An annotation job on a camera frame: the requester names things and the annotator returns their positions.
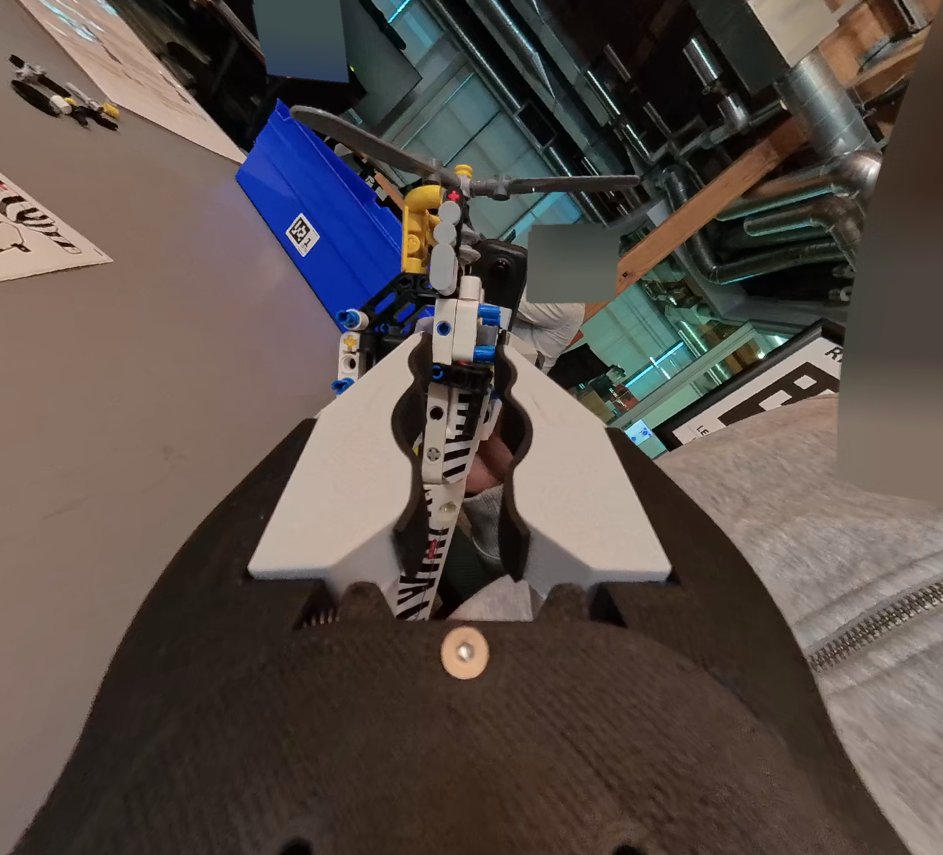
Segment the printed white paper sheet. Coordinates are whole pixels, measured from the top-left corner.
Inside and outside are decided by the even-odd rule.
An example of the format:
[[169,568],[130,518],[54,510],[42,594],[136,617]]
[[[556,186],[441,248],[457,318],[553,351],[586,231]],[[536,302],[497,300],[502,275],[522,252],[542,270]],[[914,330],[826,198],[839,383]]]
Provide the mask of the printed white paper sheet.
[[241,165],[245,154],[107,0],[17,0],[119,109]]

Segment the black monitor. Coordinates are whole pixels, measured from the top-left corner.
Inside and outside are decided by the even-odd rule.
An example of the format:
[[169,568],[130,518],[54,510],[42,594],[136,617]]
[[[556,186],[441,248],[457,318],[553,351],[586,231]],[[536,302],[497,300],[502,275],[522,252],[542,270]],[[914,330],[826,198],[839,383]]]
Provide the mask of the black monitor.
[[406,43],[371,0],[339,0],[349,68],[365,95],[355,111],[376,127],[420,82]]

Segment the black office chair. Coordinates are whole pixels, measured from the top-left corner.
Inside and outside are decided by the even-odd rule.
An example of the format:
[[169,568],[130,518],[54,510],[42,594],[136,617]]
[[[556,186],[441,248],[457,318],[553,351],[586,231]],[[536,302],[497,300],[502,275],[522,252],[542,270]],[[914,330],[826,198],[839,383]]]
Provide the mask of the black office chair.
[[572,390],[579,385],[590,384],[599,377],[606,377],[610,370],[621,367],[601,359],[589,346],[582,342],[565,351],[550,368],[548,376],[565,390]]

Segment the zebra striped sticker sheet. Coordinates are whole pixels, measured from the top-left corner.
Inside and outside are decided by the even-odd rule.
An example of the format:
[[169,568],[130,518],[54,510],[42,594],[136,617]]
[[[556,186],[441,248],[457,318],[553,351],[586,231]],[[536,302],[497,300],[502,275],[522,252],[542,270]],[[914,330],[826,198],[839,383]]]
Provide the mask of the zebra striped sticker sheet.
[[112,258],[1,176],[1,282],[111,263]]

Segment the black framed sign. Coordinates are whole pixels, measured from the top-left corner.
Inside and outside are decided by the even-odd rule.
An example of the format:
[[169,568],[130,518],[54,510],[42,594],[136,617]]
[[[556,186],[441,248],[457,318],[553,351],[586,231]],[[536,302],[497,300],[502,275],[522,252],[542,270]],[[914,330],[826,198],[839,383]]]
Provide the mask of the black framed sign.
[[819,320],[656,426],[666,450],[806,399],[836,395],[846,329]]

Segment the grey zip hoodie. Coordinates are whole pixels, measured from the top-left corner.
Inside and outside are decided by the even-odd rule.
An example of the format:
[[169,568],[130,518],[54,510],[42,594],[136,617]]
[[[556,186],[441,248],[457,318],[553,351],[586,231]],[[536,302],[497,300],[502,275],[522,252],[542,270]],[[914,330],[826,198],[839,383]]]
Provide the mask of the grey zip hoodie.
[[737,422],[655,463],[772,594],[838,737],[910,853],[942,852],[942,515],[837,468],[838,395]]

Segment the person's right hand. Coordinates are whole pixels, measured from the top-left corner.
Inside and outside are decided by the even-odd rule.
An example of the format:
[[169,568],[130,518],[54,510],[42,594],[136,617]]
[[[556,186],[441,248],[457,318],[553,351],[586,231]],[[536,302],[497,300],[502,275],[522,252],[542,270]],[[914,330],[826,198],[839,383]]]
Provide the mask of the person's right hand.
[[510,469],[514,453],[500,435],[493,433],[479,443],[465,487],[466,496],[480,495],[500,487]]

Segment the blue plastic bin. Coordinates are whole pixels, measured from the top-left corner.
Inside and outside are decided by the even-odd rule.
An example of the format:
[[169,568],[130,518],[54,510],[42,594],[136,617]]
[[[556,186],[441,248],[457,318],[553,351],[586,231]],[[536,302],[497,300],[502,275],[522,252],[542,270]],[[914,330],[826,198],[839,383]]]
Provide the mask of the blue plastic bin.
[[236,179],[332,316],[395,279],[402,215],[277,100]]

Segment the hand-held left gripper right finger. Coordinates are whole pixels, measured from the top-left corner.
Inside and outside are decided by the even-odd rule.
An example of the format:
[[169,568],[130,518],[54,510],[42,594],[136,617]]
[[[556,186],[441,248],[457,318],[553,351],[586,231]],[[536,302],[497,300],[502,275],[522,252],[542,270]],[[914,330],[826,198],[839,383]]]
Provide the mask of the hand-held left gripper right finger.
[[546,598],[560,584],[660,582],[671,566],[619,459],[621,433],[512,347],[500,346],[501,565]]

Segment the person's right forearm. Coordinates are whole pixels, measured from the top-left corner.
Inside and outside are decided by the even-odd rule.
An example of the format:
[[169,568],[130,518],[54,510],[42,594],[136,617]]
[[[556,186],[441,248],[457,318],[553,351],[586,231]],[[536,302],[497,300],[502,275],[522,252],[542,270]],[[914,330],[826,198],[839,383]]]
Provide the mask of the person's right forearm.
[[502,571],[499,542],[501,504],[501,485],[476,495],[467,495],[463,501],[471,544],[484,564],[499,572]]

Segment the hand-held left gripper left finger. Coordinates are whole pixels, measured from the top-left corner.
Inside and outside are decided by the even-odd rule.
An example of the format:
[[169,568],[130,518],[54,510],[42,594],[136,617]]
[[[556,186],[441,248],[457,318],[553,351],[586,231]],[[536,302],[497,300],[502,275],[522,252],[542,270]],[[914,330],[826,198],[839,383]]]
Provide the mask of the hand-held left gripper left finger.
[[432,589],[442,538],[416,451],[431,342],[409,336],[318,414],[249,561],[252,578],[320,579],[335,595],[371,582],[389,601]]

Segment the lego helicopter model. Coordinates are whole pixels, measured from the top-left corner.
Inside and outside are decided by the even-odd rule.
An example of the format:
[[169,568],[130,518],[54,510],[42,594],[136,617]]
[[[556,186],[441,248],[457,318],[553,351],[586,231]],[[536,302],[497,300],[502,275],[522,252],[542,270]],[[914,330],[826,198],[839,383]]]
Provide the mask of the lego helicopter model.
[[635,188],[640,179],[505,174],[477,179],[469,165],[451,170],[326,111],[295,106],[290,114],[374,163],[420,178],[403,199],[400,274],[361,308],[336,316],[343,332],[333,388],[340,395],[352,387],[406,340],[424,309],[433,308],[427,421],[416,451],[431,526],[442,538],[442,567],[430,591],[407,588],[406,599],[393,603],[400,620],[428,620],[460,514],[458,490],[466,487],[479,443],[489,438],[500,413],[494,363],[497,345],[507,342],[511,325],[482,325],[478,319],[478,289],[472,276],[478,253],[472,246],[484,238],[472,227],[470,201],[507,201],[528,194],[622,193]]

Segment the pile of black yellow lego pieces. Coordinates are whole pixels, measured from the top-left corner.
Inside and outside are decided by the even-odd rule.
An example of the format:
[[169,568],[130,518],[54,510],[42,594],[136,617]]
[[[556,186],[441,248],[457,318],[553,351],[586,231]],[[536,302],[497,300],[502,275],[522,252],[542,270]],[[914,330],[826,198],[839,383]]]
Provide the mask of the pile of black yellow lego pieces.
[[40,65],[16,54],[10,54],[8,62],[13,67],[12,89],[32,107],[53,117],[72,118],[83,129],[90,123],[119,129],[120,112],[113,104],[96,101],[71,83],[56,83]]

